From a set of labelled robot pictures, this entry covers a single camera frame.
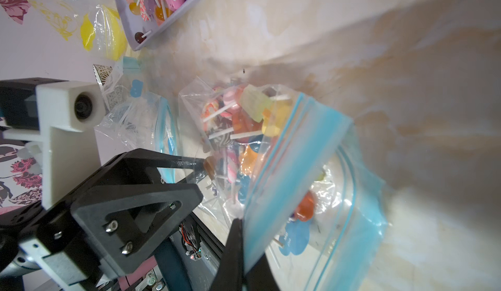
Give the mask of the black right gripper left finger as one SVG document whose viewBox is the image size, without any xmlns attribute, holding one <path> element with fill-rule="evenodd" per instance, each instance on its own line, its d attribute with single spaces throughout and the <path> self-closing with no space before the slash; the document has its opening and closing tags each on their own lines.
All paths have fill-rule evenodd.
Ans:
<svg viewBox="0 0 501 291">
<path fill-rule="evenodd" d="M 241 291 L 243 286 L 243 221 L 234 219 L 210 291 Z"/>
</svg>

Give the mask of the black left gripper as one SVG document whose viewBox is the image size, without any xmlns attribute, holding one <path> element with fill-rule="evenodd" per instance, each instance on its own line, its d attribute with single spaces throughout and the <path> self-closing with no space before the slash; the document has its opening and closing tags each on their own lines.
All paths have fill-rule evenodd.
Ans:
<svg viewBox="0 0 501 291">
<path fill-rule="evenodd" d="M 64 290 L 96 290 L 101 277 L 134 272 L 202 202 L 191 183 L 120 183 L 114 157 L 46 210 L 1 216 L 1 289 L 23 290 L 44 271 Z"/>
</svg>

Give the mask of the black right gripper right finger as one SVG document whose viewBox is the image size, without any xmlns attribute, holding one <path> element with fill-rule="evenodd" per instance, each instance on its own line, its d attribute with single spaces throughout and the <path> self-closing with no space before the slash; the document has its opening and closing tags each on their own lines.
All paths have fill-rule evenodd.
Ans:
<svg viewBox="0 0 501 291">
<path fill-rule="evenodd" d="M 248 291 L 280 291 L 278 284 L 271 272 L 266 254 L 246 274 L 245 287 Z"/>
</svg>

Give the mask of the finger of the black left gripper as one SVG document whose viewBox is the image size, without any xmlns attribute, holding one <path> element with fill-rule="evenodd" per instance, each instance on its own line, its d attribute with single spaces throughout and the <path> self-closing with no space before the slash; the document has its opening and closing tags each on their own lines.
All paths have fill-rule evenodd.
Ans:
<svg viewBox="0 0 501 291">
<path fill-rule="evenodd" d="M 117 169 L 120 183 L 160 183 L 159 169 L 187 169 L 191 173 L 174 183 L 199 183 L 206 177 L 204 159 L 168 155 L 145 149 L 123 154 Z"/>
</svg>

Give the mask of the blue-zip candy bag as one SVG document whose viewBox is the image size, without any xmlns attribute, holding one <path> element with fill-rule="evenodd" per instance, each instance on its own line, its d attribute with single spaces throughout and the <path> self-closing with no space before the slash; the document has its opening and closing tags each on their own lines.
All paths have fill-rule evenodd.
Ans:
<svg viewBox="0 0 501 291">
<path fill-rule="evenodd" d="M 100 83 L 105 116 L 95 127 L 101 162 L 138 148 L 177 155 L 177 129 L 167 99 L 149 90 L 138 60 L 122 57 Z"/>
<path fill-rule="evenodd" d="M 353 121 L 289 87 L 197 79 L 180 91 L 209 158 L 214 216 L 243 226 L 245 271 L 282 290 L 357 290 L 382 241 L 384 181 Z"/>
</svg>

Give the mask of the yellow-zip candy bag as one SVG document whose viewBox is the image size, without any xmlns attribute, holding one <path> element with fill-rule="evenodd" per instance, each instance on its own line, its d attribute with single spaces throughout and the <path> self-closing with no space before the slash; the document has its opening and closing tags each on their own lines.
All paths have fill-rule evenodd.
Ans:
<svg viewBox="0 0 501 291">
<path fill-rule="evenodd" d="M 95 57 L 117 61 L 128 42 L 115 0 L 28 0 L 65 39 Z"/>
</svg>

